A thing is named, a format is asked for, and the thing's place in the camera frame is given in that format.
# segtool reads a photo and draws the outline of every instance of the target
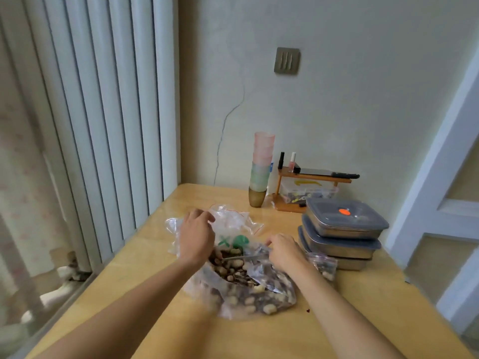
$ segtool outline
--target light switch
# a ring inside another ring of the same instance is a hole
[[[297,74],[300,56],[299,49],[278,48],[274,61],[274,72],[278,74]]]

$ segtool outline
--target table top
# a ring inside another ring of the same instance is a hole
[[[297,239],[301,215],[252,208],[248,192],[232,188],[180,185],[152,214],[141,229],[108,264],[42,338],[28,358],[98,313],[125,292],[175,260],[168,253],[173,236],[165,220],[183,216],[193,208],[229,204],[248,211],[253,221],[264,223],[261,241],[273,233]],[[338,271],[339,292],[363,313],[409,359],[469,358],[473,356],[448,323],[413,285],[404,282],[401,270],[383,250],[362,272]],[[301,294],[288,310],[250,321],[214,317],[183,291],[173,299],[136,351],[134,358],[335,358],[308,303]]]

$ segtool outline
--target white door frame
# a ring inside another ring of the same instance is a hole
[[[385,248],[405,268],[423,234],[479,240],[479,203],[445,199],[479,135],[479,46],[392,225]],[[479,314],[479,247],[439,299],[458,333]]]

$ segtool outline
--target black knife handle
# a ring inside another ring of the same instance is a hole
[[[346,174],[343,172],[332,172],[331,177],[340,179],[359,179],[359,174]]]

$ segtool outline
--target plastic bag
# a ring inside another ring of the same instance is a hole
[[[239,213],[224,205],[212,206],[209,211],[216,218],[211,224],[215,232],[215,250],[210,260],[188,280],[183,289],[211,308],[219,306],[218,315],[227,319],[245,319],[259,313],[273,314],[294,305],[296,295],[291,279],[274,269],[268,259],[269,248],[252,239],[263,224],[251,221],[248,213]],[[166,221],[167,229],[175,234],[170,252],[177,256],[182,222],[182,218]],[[239,254],[261,257],[243,261],[241,267],[239,262],[234,265],[219,262],[221,268],[214,265],[215,258]],[[334,279],[337,265],[334,264],[334,259],[317,254],[311,254],[308,259],[319,270],[327,272],[323,273],[327,279]],[[235,282],[227,281],[228,276],[233,276]]]

